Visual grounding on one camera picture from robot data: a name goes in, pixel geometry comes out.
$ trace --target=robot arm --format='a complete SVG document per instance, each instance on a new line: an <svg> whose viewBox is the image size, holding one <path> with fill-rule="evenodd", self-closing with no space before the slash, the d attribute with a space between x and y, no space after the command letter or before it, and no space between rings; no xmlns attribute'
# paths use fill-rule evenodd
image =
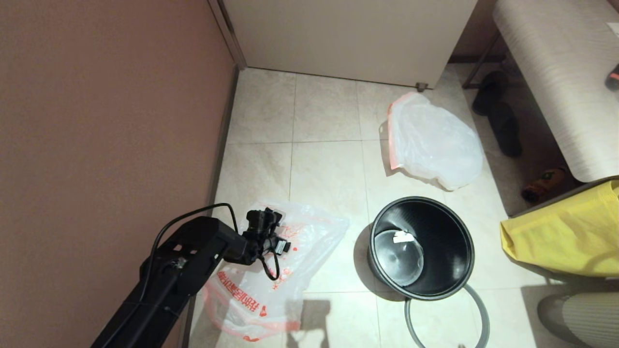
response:
<svg viewBox="0 0 619 348"><path fill-rule="evenodd" d="M246 265L260 259L269 278L279 277L279 266L273 276L266 267L264 254L272 251L277 265L277 255L290 248L289 242L275 234L281 214L269 208L248 212L249 227L243 235L218 219L196 217L185 222L157 247L167 227L181 218L173 220L160 232L151 256L140 267L140 281L92 347L161 347L189 298L202 288L222 259Z"/></svg>

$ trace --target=black slipper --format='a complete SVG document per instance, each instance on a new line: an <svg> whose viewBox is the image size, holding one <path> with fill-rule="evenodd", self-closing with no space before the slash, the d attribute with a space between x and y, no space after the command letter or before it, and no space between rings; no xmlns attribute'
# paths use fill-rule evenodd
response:
<svg viewBox="0 0 619 348"><path fill-rule="evenodd" d="M502 71L493 71L486 75L473 101L473 111L478 115L488 116L492 105L503 96L508 84L507 75Z"/></svg>
<svg viewBox="0 0 619 348"><path fill-rule="evenodd" d="M509 157L520 156L522 147L518 139L518 120L511 107L505 103L495 103L490 109L488 121L501 152Z"/></svg>

